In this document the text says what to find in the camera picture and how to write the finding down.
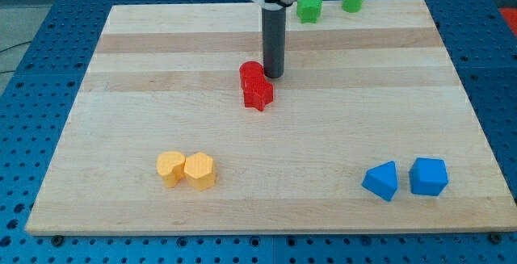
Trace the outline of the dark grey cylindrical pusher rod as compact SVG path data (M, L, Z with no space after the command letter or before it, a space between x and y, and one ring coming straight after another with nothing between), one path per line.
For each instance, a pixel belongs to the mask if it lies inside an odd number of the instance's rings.
M286 10L262 9L263 68L268 78L284 74Z

